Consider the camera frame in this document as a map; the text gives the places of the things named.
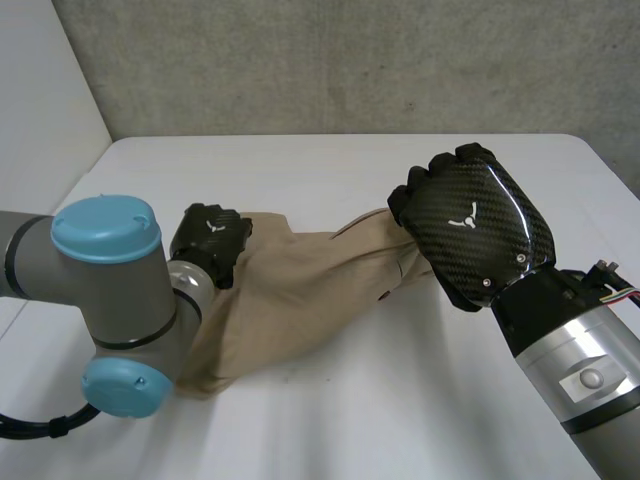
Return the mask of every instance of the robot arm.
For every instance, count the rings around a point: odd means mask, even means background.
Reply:
[[[0,297],[77,306],[96,347],[87,401],[146,417],[171,391],[214,286],[232,286],[251,229],[233,210],[192,205],[166,262],[153,210],[134,197],[89,198],[55,217],[0,212]]]
[[[606,306],[631,286],[604,262],[588,274],[555,269],[546,222],[478,144],[411,169],[389,207],[455,306],[491,308],[516,362],[596,472],[637,478],[640,341]]]

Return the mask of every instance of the white logo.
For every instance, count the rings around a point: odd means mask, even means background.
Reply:
[[[449,225],[453,225],[456,227],[471,227],[476,228],[475,220],[476,220],[476,202],[471,204],[472,212],[467,218],[464,219],[464,222],[454,222],[453,220],[449,220]]]
[[[207,227],[211,229],[211,233],[221,232],[222,230],[227,228],[227,227],[216,227],[215,225],[211,225],[209,223],[209,220],[207,220]]]

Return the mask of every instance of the beige pants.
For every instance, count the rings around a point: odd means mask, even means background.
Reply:
[[[336,233],[291,231],[282,215],[247,213],[253,234],[231,290],[218,291],[178,379],[208,397],[241,375],[310,350],[399,286],[430,274],[386,210]]]

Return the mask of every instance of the white wall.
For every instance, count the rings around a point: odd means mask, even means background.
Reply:
[[[49,213],[110,145],[49,0],[0,0],[0,210]]]

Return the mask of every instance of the gray wall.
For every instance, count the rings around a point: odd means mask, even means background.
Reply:
[[[638,0],[54,0],[114,139],[564,132],[640,194]]]

